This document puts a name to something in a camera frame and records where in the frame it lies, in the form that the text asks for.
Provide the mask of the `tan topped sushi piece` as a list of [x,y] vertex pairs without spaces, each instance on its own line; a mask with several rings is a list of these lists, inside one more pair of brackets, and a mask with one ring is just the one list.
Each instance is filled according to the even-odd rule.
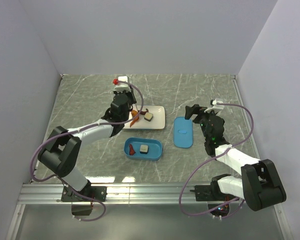
[[143,118],[144,118],[144,120],[151,122],[153,117],[154,117],[154,115],[152,113],[146,112]]

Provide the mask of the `blue lunch box container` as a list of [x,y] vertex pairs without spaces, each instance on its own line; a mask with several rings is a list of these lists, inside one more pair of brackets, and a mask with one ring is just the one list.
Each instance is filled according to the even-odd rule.
[[[129,155],[129,144],[132,144],[135,154]],[[140,145],[148,145],[148,153],[140,153]],[[128,138],[123,147],[124,154],[134,160],[157,161],[163,154],[163,146],[159,140],[149,138],[130,137]]]

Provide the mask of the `red bacon food piece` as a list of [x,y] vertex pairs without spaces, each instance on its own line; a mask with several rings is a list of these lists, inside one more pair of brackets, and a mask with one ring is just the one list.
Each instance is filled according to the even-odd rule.
[[134,150],[132,144],[129,144],[129,155],[130,155],[130,156],[133,156],[135,153],[136,153],[136,152],[135,152],[135,150]]

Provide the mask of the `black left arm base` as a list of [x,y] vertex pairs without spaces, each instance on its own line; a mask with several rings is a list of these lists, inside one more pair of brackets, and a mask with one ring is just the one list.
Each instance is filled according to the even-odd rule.
[[[71,214],[76,219],[81,219],[84,222],[98,220],[106,213],[106,205],[104,202],[107,197],[106,186],[89,186],[80,192],[73,190],[70,186],[63,187],[61,199],[62,203],[71,203]],[[82,219],[92,214],[94,204],[100,204],[102,212],[100,216],[94,219]]]

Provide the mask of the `white topped sushi piece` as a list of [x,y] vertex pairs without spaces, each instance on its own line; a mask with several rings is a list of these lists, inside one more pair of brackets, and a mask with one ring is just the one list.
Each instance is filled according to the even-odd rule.
[[141,144],[139,148],[139,152],[141,154],[147,154],[149,151],[149,146],[147,144]]

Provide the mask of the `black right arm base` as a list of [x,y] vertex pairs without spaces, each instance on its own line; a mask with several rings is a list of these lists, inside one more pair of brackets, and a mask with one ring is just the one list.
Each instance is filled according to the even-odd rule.
[[[209,201],[223,201],[227,202],[235,198],[234,195],[229,193],[222,193],[221,188],[218,185],[218,180],[236,180],[230,174],[222,174],[215,176],[211,179],[210,185],[195,185],[194,189],[191,189],[190,192],[194,193],[195,200],[197,202],[209,202]],[[230,205],[227,204],[222,207],[218,207],[214,211],[211,212],[214,217],[228,217],[230,215]]]

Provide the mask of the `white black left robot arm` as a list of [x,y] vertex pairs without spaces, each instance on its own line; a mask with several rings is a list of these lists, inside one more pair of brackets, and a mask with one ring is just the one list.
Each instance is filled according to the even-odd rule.
[[72,187],[73,195],[79,201],[86,201],[93,196],[91,182],[76,167],[81,147],[117,135],[129,119],[133,104],[137,102],[132,89],[113,93],[110,107],[101,119],[93,123],[93,127],[83,126],[80,132],[56,127],[49,138],[59,137],[45,145],[37,156],[44,166]]

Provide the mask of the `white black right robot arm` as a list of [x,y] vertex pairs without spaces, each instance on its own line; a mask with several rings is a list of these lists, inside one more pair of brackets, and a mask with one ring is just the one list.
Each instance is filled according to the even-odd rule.
[[198,104],[185,107],[185,119],[195,116],[193,123],[200,125],[205,151],[210,156],[205,163],[218,161],[240,175],[239,178],[230,174],[212,178],[211,196],[221,200],[231,195],[233,200],[243,200],[255,212],[284,203],[287,194],[273,161],[251,157],[225,139],[225,120],[218,115],[225,106],[226,103],[215,99],[210,102],[210,107]]

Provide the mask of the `orange shrimp food piece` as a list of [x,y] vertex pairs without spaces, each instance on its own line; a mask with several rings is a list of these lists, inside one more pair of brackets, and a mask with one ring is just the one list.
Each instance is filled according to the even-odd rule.
[[139,120],[138,111],[132,110],[131,111],[131,116],[132,116],[132,121],[129,124],[130,128]]

